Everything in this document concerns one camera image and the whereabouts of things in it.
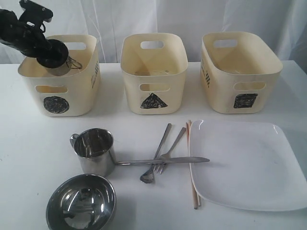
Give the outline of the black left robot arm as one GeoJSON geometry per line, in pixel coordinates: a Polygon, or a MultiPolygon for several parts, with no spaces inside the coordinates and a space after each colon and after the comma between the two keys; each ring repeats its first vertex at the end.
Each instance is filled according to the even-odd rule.
{"type": "Polygon", "coordinates": [[[51,20],[53,12],[38,7],[26,9],[20,18],[13,11],[0,11],[0,42],[20,51],[23,55],[36,58],[46,68],[58,68],[69,56],[66,45],[56,39],[46,39],[40,29],[43,21],[51,20]]]}

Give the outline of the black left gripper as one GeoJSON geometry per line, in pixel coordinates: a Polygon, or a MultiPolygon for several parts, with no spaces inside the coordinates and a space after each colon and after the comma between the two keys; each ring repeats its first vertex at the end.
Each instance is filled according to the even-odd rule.
{"type": "Polygon", "coordinates": [[[68,59],[66,45],[56,39],[46,39],[40,29],[27,26],[23,35],[21,53],[30,58],[36,58],[40,65],[55,69],[62,66],[68,59]]]}

